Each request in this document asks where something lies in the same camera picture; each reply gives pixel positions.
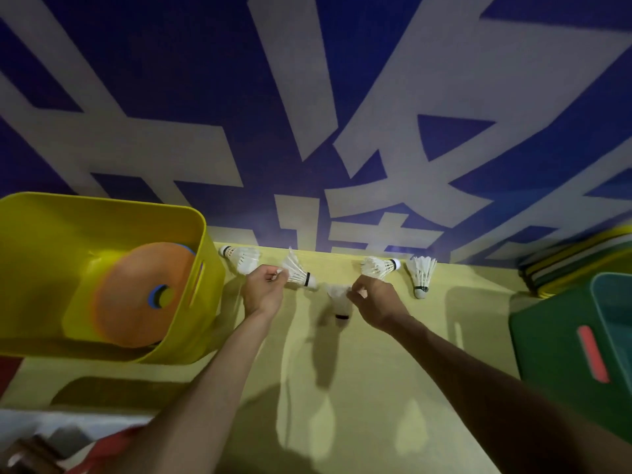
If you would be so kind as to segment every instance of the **shuttlecock feather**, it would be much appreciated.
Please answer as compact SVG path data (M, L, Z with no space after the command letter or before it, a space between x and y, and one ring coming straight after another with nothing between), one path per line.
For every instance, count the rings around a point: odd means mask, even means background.
M230 260L239 274L245 276L252 273L259 266L261 252L257 248L222 246L219 254Z
M362 274L378 279L384 279L391 271L396 271L401 266L398 259L380 259L373 256L365 258L362 262Z
M406 261L406 267L413 278L415 298L424 299L431 284L432 273L437 267L437 260L430 256L413 256Z
M316 281L316 278L313 277L310 272L303 269L301 263L296 257L296 254L292 251L292 248L289 248L288 256L281 263L281 267L288 270L288 282L293 282L301 287L306 287L307 289L318 289L318 282Z
M348 322L352 315L353 303L347 298L351 288L348 284L325 284L327 294L331 298L332 311L339 324Z

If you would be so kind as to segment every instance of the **person's left arm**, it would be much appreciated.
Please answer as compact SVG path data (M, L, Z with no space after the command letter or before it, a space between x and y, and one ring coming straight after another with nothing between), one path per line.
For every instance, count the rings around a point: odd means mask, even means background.
M283 299L287 271L259 266L242 289L246 318L185 393L103 474L208 474L222 454L246 378Z

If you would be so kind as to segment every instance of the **yellow bin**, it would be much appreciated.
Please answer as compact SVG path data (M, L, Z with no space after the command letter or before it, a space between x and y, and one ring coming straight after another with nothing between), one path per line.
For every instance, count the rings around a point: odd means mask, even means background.
M158 241L196 253L162 342L131 350L71 339L73 324L87 322L101 276L133 248ZM225 270L204 216L193 208L16 193L0 199L0 250L0 355L189 364L210 351Z

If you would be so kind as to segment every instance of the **green bin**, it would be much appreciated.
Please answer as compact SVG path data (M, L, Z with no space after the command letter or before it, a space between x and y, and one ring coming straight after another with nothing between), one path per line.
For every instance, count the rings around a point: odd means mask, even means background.
M588 283L510 316L520 376L632 442L632 276Z

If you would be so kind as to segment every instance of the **forearm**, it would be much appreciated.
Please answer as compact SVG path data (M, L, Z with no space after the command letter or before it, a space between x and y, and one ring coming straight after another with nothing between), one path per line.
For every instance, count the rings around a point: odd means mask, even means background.
M271 317L254 313L174 404L161 412L106 474L213 471Z
M517 379L478 361L409 315L385 327L437 383L504 473L563 468L623 472L630 446L571 417Z

